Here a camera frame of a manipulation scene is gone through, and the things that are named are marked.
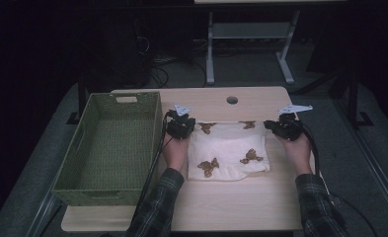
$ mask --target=table hole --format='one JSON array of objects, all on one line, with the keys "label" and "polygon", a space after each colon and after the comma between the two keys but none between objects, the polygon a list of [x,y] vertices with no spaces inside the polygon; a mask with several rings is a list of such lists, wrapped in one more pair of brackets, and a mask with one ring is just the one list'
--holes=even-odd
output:
[{"label": "table hole", "polygon": [[230,105],[236,105],[239,102],[237,97],[227,97],[227,103]]}]

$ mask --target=woven basket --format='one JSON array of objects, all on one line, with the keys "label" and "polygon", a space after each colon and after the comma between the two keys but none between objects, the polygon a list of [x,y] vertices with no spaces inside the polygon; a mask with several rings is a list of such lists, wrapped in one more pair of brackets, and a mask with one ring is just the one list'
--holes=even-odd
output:
[{"label": "woven basket", "polygon": [[158,92],[92,94],[52,193],[69,205],[136,205],[162,119]]}]

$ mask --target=person's left hand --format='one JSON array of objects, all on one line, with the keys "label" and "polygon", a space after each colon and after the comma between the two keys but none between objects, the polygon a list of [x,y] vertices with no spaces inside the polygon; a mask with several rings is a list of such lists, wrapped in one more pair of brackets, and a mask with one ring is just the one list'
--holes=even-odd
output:
[{"label": "person's left hand", "polygon": [[166,133],[163,141],[163,156],[165,157],[167,167],[182,171],[185,163],[188,160],[188,146],[190,139],[176,139]]}]

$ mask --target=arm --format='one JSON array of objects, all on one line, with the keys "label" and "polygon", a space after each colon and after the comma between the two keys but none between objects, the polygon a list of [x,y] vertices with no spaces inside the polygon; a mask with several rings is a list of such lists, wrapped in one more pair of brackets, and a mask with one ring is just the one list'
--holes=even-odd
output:
[{"label": "arm", "polygon": [[310,167],[311,145],[304,134],[295,141],[278,137],[293,164],[301,209],[301,224],[306,236],[349,236],[345,221],[329,200],[323,179]]},{"label": "arm", "polygon": [[189,141],[171,139],[170,135],[166,134],[163,144],[167,169],[157,186],[141,204],[125,236],[170,235],[175,201],[184,183],[181,170],[188,159]]}]

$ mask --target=wooden table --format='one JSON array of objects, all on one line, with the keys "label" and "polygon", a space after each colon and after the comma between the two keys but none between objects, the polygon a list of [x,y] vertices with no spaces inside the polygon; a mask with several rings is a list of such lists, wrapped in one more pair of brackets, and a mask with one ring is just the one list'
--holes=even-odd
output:
[{"label": "wooden table", "polygon": [[[125,90],[115,92],[133,92]],[[190,108],[203,120],[276,120],[277,110],[290,104],[282,87],[195,88],[160,91],[163,112],[174,105]],[[230,105],[227,97],[237,97]],[[173,231],[259,231],[301,229],[293,168],[280,142],[268,131],[271,171],[238,182],[186,180],[178,196]],[[159,162],[159,171],[164,161]],[[124,231],[134,206],[68,206],[61,227],[68,232]]]}]

